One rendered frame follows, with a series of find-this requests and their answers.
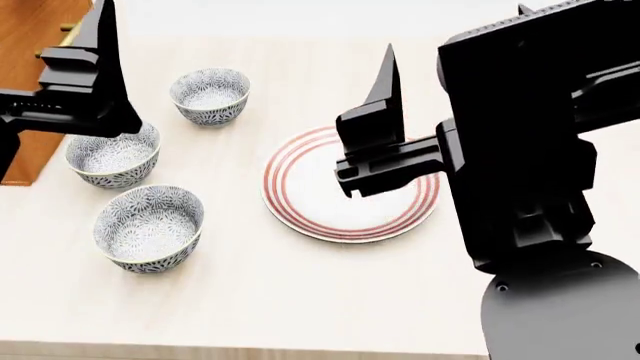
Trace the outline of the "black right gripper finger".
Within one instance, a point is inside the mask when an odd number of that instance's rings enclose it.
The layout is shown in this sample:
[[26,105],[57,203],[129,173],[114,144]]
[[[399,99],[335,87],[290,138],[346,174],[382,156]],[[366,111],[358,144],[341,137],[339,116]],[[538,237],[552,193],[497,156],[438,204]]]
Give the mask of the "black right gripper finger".
[[392,44],[364,103],[338,116],[335,125],[346,156],[405,141],[401,79]]

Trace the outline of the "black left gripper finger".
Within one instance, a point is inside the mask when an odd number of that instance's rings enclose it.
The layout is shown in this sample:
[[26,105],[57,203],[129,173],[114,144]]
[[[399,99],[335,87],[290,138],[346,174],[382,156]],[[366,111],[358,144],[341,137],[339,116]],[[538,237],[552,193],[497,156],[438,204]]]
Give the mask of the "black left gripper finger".
[[72,43],[44,49],[41,59],[39,95],[59,110],[44,116],[42,131],[94,137],[140,131],[121,69],[114,0],[95,0]]

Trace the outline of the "blue floral patterned bowl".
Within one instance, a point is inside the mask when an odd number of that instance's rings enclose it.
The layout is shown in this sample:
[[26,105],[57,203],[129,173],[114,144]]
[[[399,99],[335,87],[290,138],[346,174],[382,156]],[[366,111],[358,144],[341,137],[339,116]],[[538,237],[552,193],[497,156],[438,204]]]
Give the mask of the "blue floral patterned bowl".
[[160,140],[160,132],[149,122],[144,122],[136,134],[113,138],[75,135],[67,144],[65,161],[90,185],[106,189],[134,187],[156,166]]
[[176,185],[144,185],[107,203],[93,239],[104,257],[136,274],[179,266],[197,247],[204,224],[199,197]]
[[222,127],[244,110],[250,94],[250,80],[230,68],[204,68],[178,77],[169,96],[179,113],[195,125]]

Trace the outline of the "white plate with red rings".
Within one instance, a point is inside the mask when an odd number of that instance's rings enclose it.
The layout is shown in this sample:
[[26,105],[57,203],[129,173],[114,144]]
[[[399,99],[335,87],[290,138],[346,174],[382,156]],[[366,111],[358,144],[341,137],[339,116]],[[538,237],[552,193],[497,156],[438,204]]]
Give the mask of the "white plate with red rings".
[[297,134],[275,150],[261,180],[261,195],[272,215],[306,236],[358,244],[407,233],[436,208],[441,185],[436,174],[376,196],[347,197],[334,174],[342,150],[332,126]]

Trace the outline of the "wooden cabinet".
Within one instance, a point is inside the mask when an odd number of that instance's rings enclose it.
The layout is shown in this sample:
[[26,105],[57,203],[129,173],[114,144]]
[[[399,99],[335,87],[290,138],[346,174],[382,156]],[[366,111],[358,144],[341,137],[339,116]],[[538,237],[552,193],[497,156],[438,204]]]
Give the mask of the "wooden cabinet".
[[[60,26],[77,23],[91,7],[92,0],[0,0],[0,89],[39,89],[44,62],[36,53],[60,44],[67,35]],[[0,184],[32,185],[63,139],[62,134],[22,132]]]

